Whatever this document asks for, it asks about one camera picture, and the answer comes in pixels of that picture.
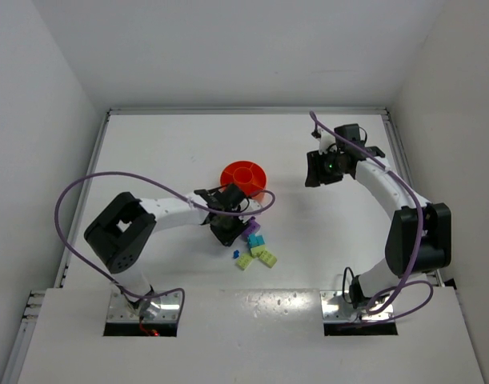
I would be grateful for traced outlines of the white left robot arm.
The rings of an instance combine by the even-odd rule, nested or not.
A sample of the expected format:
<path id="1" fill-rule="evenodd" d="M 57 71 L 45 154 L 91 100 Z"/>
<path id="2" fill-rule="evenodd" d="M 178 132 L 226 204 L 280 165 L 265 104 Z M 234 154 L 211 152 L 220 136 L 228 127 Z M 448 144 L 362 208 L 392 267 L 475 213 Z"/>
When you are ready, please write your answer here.
<path id="1" fill-rule="evenodd" d="M 84 239 L 123 288 L 138 296 L 125 295 L 137 309 L 154 288 L 136 267 L 150 236 L 183 226 L 210 227 L 224 246 L 249 227 L 240 217 L 246 194 L 235 184 L 223 190 L 196 190 L 180 198 L 136 198 L 130 192 L 118 194 L 84 232 Z"/>

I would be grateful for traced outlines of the teal lego block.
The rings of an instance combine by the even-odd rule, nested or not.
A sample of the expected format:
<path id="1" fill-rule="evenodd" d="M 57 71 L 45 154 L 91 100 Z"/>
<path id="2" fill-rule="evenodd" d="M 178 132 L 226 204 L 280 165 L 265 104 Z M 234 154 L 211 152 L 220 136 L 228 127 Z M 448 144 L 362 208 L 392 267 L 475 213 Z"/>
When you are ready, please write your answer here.
<path id="1" fill-rule="evenodd" d="M 250 234 L 247 238 L 247 243 L 250 249 L 265 246 L 264 238 L 260 234 Z"/>

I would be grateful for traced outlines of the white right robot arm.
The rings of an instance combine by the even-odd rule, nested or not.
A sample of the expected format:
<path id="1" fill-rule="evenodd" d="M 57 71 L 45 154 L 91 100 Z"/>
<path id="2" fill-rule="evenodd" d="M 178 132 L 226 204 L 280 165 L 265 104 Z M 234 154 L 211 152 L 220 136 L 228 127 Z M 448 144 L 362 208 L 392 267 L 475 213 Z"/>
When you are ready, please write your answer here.
<path id="1" fill-rule="evenodd" d="M 307 153 L 305 185 L 330 185 L 350 176 L 375 198 L 391 220 L 384 257 L 351 279 L 347 297 L 355 308 L 370 310 L 385 294 L 395 300 L 413 276 L 451 263 L 451 209 L 416 193 L 391 169 L 385 153 L 367 143 L 360 125 L 329 129 L 315 122 L 311 133 L 319 148 Z"/>

